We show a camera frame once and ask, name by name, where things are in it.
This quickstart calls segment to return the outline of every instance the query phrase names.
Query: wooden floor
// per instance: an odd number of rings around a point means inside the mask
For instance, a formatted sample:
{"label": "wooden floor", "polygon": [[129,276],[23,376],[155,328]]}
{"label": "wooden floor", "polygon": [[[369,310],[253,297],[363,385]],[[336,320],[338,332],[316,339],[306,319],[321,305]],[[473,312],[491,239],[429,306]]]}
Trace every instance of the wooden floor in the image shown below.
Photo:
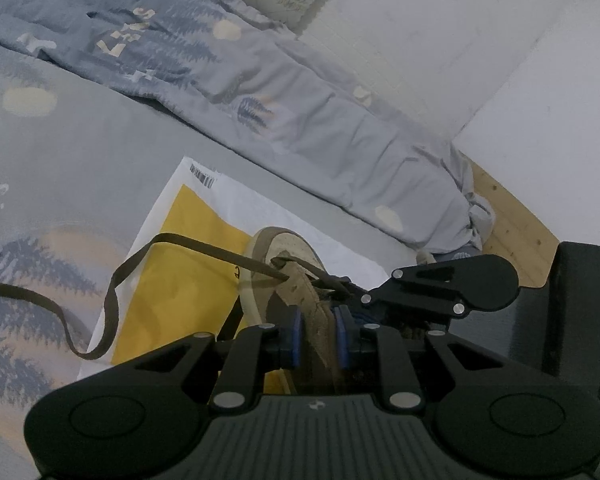
{"label": "wooden floor", "polygon": [[518,271],[520,285],[543,286],[558,238],[480,166],[473,167],[475,191],[491,202],[497,215],[484,253],[509,260]]}

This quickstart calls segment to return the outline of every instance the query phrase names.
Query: beige shoe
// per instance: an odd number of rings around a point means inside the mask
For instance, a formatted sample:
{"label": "beige shoe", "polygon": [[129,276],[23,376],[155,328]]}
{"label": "beige shoe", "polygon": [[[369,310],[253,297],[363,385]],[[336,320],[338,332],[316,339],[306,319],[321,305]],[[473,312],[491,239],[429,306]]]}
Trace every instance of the beige shoe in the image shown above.
{"label": "beige shoe", "polygon": [[[243,255],[276,267],[289,276],[281,283],[269,276],[243,270],[238,291],[245,320],[250,325],[266,323],[276,318],[270,309],[286,308],[287,305],[297,305],[304,319],[301,366],[284,374],[285,390],[298,394],[339,392],[342,373],[338,368],[331,302],[325,299],[327,291],[315,288],[311,282],[318,278],[316,273],[325,272],[318,255],[300,235],[279,227],[266,227],[257,232]],[[270,301],[274,294],[284,305]]]}

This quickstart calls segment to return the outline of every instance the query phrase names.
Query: white wall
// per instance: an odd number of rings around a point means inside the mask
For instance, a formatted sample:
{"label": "white wall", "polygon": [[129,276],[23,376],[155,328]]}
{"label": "white wall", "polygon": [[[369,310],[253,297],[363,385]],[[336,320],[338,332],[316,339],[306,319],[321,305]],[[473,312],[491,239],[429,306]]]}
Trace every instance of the white wall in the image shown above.
{"label": "white wall", "polygon": [[302,39],[451,138],[569,0],[329,0]]}
{"label": "white wall", "polygon": [[560,239],[600,244],[600,0],[574,0],[454,141]]}

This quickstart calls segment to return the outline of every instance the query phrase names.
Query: pine tree pattern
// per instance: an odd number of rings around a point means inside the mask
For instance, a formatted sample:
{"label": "pine tree pattern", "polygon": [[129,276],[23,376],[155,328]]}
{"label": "pine tree pattern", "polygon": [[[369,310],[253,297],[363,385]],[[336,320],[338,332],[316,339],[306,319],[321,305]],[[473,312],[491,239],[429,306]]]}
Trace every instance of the pine tree pattern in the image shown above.
{"label": "pine tree pattern", "polygon": [[[24,238],[3,247],[0,282],[12,285],[37,283],[74,294],[101,294],[74,265],[53,255],[36,238]],[[9,339],[33,340],[58,348],[65,346],[59,320],[46,310],[27,303],[0,298],[0,399],[24,407],[52,389],[52,379],[32,360],[17,357]],[[85,347],[86,341],[75,341]]]}
{"label": "pine tree pattern", "polygon": [[259,134],[261,130],[267,127],[265,118],[272,117],[273,112],[255,97],[248,96],[240,101],[237,115],[242,124],[251,129],[252,132]]}

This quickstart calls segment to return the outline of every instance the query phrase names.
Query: silver screw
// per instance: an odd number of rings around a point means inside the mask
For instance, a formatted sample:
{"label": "silver screw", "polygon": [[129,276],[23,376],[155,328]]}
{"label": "silver screw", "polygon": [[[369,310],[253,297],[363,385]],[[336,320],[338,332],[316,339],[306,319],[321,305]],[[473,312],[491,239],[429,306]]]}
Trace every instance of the silver screw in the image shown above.
{"label": "silver screw", "polygon": [[409,409],[415,408],[422,399],[419,395],[411,392],[398,392],[389,397],[389,403],[396,408]]}
{"label": "silver screw", "polygon": [[238,392],[222,392],[214,397],[214,404],[218,408],[238,408],[244,404],[244,395]]}

